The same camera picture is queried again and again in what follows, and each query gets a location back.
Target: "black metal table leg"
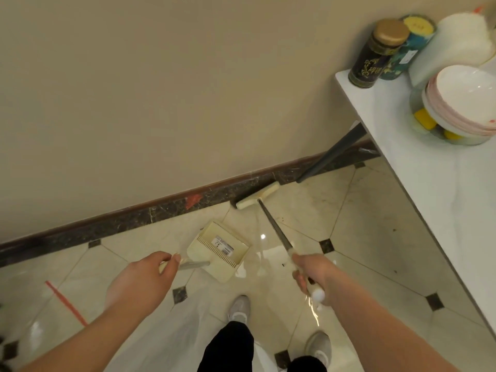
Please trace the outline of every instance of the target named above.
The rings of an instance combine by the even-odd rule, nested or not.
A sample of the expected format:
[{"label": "black metal table leg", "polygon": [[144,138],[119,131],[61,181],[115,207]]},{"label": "black metal table leg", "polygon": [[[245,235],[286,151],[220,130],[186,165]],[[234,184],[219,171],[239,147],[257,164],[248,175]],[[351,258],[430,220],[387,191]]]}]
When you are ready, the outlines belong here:
[{"label": "black metal table leg", "polygon": [[344,137],[341,138],[333,147],[327,150],[327,152],[322,155],[318,161],[316,161],[311,167],[307,168],[305,172],[303,172],[301,176],[296,179],[296,182],[300,183],[315,175],[324,166],[332,162],[339,154],[341,154],[344,150],[349,148],[352,144],[357,142],[366,134],[367,131],[363,127],[362,123],[356,125],[353,129],[351,129],[351,131],[346,133]]}]

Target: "green canister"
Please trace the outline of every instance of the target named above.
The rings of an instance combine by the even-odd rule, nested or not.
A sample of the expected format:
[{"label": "green canister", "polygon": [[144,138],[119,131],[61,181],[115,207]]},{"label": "green canister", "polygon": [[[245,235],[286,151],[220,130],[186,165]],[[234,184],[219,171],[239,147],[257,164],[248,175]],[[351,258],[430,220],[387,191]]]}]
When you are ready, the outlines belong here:
[{"label": "green canister", "polygon": [[357,87],[372,87],[409,35],[406,24],[398,19],[378,21],[348,74],[350,82]]},{"label": "green canister", "polygon": [[409,14],[400,18],[400,21],[408,27],[410,36],[382,71],[382,79],[398,78],[410,66],[413,57],[425,48],[436,33],[436,24],[424,15]]}]

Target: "dark marble baseboard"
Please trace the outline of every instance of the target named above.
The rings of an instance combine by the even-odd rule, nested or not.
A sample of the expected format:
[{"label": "dark marble baseboard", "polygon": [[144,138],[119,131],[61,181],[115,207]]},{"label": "dark marble baseboard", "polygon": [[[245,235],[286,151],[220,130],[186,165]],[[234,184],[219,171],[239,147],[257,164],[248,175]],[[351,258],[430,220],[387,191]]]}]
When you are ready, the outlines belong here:
[{"label": "dark marble baseboard", "polygon": [[[377,156],[379,153],[376,152],[371,141],[357,143],[319,171],[318,175]],[[63,229],[47,231],[0,245],[0,267],[93,242],[221,202],[231,201],[234,204],[274,181],[279,181],[281,184],[295,181],[318,158],[319,156],[314,156],[263,169],[144,205],[105,214],[89,221],[76,222]]]}]

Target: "person's left hand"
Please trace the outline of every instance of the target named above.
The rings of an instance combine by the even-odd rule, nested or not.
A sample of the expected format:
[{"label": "person's left hand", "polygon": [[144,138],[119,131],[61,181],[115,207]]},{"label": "person's left hand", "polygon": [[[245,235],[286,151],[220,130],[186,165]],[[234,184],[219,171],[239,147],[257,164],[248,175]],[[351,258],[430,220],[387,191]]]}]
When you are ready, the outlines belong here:
[{"label": "person's left hand", "polygon": [[[169,261],[162,273],[159,265]],[[132,262],[110,283],[105,297],[105,311],[124,313],[142,321],[164,300],[176,276],[181,256],[154,252]]]}]

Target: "hand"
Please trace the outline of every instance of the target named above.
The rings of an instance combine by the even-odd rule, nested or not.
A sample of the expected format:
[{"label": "hand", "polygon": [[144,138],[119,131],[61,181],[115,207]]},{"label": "hand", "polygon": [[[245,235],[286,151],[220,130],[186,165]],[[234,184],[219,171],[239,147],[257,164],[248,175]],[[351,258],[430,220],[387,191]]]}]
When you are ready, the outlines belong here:
[{"label": "hand", "polygon": [[[303,271],[303,274],[298,270],[293,272],[293,278],[296,280],[301,292],[310,296],[307,289],[307,277],[319,283],[320,287],[326,291],[327,277],[333,269],[336,269],[336,266],[331,261],[323,254],[306,254],[300,256],[294,253],[291,258],[294,264]],[[330,306],[330,297],[327,292],[322,304]]]},{"label": "hand", "polygon": [[[159,265],[169,261],[162,274]],[[132,262],[110,283],[105,298],[105,311],[124,313],[141,322],[164,300],[176,276],[181,256],[154,252]]]}]

